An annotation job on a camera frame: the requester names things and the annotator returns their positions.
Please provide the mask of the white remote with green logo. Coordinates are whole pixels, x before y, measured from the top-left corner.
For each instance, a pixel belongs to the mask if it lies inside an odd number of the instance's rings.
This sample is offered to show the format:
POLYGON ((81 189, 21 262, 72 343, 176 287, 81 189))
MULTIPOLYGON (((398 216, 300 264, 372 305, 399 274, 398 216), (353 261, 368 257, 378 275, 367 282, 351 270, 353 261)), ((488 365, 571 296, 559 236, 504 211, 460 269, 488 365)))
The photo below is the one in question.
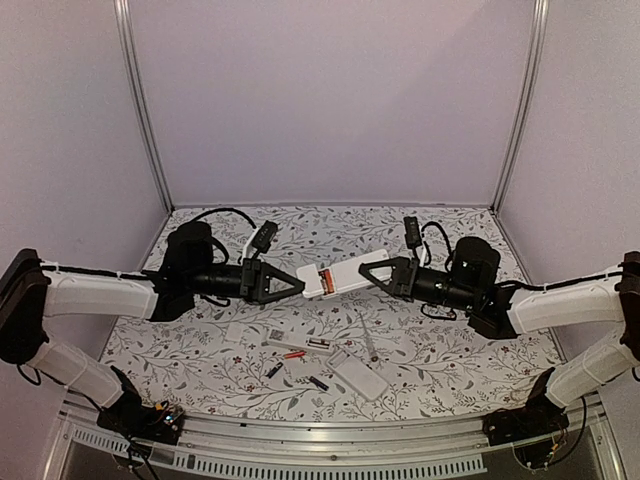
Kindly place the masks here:
POLYGON ((307 299, 313 298, 331 298, 342 295, 351 291, 359 290, 373 286, 358 273, 358 267, 361 263, 383 260, 390 258, 385 249, 379 249, 370 253, 366 253, 349 260, 334 263, 328 267, 318 267, 316 264, 308 264, 299 267, 296 270, 296 277, 305 283, 302 295, 307 299), (325 295, 321 285, 319 271, 330 269, 335 292, 325 295))

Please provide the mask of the white battery cover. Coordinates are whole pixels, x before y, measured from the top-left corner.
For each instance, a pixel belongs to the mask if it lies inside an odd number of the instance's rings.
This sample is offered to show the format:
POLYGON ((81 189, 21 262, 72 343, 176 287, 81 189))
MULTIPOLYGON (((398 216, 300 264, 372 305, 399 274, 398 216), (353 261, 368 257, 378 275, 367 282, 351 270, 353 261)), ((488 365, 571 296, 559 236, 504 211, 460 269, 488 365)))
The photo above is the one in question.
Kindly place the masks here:
POLYGON ((244 326, 241 323, 230 323, 224 336, 224 340, 230 343, 239 343, 244 334, 244 326))

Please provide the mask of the white remote with display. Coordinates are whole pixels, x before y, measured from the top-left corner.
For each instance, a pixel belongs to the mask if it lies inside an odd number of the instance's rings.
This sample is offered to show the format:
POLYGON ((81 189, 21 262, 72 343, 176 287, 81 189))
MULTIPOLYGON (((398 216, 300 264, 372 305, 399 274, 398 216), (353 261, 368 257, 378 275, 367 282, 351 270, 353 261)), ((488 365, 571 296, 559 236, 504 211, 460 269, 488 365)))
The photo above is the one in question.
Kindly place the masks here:
POLYGON ((303 335, 270 328, 265 335, 264 342, 273 347, 312 352, 329 356, 335 350, 332 340, 314 335, 303 335))

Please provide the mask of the white remote control back up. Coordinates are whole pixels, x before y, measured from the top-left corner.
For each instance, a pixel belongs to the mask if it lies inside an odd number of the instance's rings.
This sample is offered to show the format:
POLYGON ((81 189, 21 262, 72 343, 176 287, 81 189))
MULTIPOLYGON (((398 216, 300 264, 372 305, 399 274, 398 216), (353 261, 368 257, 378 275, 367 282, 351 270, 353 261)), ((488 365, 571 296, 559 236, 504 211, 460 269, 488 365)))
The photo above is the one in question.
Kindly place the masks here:
POLYGON ((338 349, 325 365, 339 379, 367 401, 375 401, 389 388, 389 383, 351 353, 338 349))

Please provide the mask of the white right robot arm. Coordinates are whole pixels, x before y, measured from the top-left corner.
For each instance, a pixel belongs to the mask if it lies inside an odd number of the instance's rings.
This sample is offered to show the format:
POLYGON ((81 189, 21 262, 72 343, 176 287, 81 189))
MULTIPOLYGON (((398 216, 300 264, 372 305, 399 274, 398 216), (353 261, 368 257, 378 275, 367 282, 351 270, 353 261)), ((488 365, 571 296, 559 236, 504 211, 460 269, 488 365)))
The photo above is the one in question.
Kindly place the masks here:
POLYGON ((600 273, 552 284, 497 279, 500 253, 485 240, 466 236, 452 245, 446 270, 417 257, 362 263, 359 274, 388 295, 462 311, 469 326, 492 340, 558 326, 611 322, 613 330, 569 362, 542 374, 517 427, 537 436, 552 424, 556 409, 639 365, 639 254, 600 273))

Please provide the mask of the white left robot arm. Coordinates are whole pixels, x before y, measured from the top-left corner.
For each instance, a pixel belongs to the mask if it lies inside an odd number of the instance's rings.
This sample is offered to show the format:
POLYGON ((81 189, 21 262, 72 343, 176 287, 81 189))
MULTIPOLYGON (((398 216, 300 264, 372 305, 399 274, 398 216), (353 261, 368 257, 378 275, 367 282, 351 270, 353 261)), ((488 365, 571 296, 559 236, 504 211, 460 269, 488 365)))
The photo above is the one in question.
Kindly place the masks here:
POLYGON ((195 300, 220 306, 240 299, 266 305, 299 295, 303 281, 261 260, 277 233, 256 227, 233 264, 203 216, 169 234, 156 271, 122 273, 47 263, 33 249, 18 252, 1 277, 1 359, 31 368, 92 400, 128 434, 148 426, 148 412, 121 371, 103 365, 44 329, 47 318, 69 315, 171 322, 195 300))

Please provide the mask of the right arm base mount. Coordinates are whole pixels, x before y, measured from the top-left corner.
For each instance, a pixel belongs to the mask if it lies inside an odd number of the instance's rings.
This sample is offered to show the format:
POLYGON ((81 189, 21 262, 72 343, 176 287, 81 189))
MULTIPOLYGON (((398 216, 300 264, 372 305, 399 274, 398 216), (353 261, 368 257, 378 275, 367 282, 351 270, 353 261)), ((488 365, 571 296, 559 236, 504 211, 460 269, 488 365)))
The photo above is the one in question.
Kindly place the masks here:
POLYGON ((516 459, 529 469, 545 468, 552 463, 559 442, 551 440, 550 435, 563 434, 568 426, 565 410, 547 400, 527 402, 515 409, 499 409, 482 418, 482 431, 491 446, 545 437, 515 449, 516 459))

